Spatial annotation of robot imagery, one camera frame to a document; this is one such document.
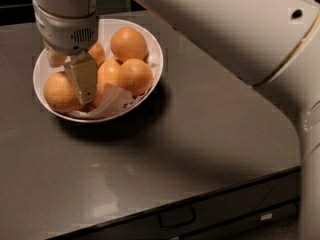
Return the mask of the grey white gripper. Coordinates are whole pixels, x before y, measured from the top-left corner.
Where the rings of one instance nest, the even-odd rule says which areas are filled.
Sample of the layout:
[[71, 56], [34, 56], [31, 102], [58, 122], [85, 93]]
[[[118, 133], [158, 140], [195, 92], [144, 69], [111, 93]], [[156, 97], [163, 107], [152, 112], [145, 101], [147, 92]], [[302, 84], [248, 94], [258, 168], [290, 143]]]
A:
[[33, 8], [49, 65], [60, 67], [65, 55], [73, 55], [64, 71], [79, 103], [91, 102], [97, 90], [97, 61], [84, 50], [98, 39], [96, 0], [33, 0]]

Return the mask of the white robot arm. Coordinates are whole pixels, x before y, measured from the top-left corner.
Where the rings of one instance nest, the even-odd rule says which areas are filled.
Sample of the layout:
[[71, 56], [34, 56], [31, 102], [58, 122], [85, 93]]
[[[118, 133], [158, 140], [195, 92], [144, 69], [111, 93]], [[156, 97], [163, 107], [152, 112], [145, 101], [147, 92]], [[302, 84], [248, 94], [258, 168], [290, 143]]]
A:
[[[320, 238], [319, 7], [312, 0], [135, 0], [180, 32], [287, 115], [300, 141], [302, 204], [299, 240]], [[88, 50], [98, 39], [96, 0], [33, 0], [36, 23], [69, 57], [77, 99], [96, 92]]]

